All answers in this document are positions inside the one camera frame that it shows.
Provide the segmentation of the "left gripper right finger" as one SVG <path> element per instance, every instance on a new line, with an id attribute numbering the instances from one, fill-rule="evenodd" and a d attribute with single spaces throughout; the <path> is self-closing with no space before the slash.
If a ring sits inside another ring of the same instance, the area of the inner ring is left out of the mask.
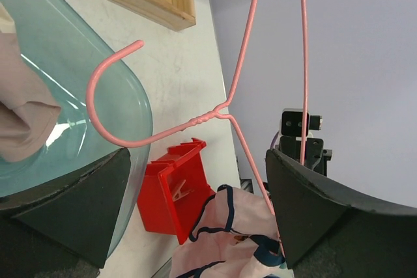
<path id="1" fill-rule="evenodd" d="M 360 193 L 280 151 L 266 173 L 295 277 L 415 277 L 416 209 Z"/>

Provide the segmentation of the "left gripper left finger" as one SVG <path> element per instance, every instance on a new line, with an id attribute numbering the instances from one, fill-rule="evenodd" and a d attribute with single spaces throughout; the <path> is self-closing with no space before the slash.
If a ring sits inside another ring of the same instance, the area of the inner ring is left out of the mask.
<path id="1" fill-rule="evenodd" d="M 49 182 L 1 197 L 2 277 L 98 277 L 128 177 L 120 148 Z"/>

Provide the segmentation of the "pink clothespin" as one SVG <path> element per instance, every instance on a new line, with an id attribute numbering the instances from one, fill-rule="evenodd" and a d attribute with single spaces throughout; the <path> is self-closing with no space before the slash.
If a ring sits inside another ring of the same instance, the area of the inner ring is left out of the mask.
<path id="1" fill-rule="evenodd" d="M 183 189 L 186 185 L 186 180 L 181 180 L 172 191 L 172 201 L 176 202 L 193 192 L 192 189 Z"/>

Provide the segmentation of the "pink underwear navy trim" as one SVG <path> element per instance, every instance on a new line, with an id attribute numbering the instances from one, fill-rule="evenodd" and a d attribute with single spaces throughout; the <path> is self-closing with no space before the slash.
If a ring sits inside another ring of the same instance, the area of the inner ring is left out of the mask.
<path id="1" fill-rule="evenodd" d="M 204 203 L 170 277 L 283 277 L 276 218 L 264 198 L 222 185 Z"/>

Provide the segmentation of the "beige pink underwear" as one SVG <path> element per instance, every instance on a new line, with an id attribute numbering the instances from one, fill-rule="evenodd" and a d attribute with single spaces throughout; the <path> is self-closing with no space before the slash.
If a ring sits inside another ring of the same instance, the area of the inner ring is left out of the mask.
<path id="1" fill-rule="evenodd" d="M 14 20 L 1 6 L 1 157 L 14 163 L 35 154 L 60 112 L 46 84 L 23 61 Z"/>

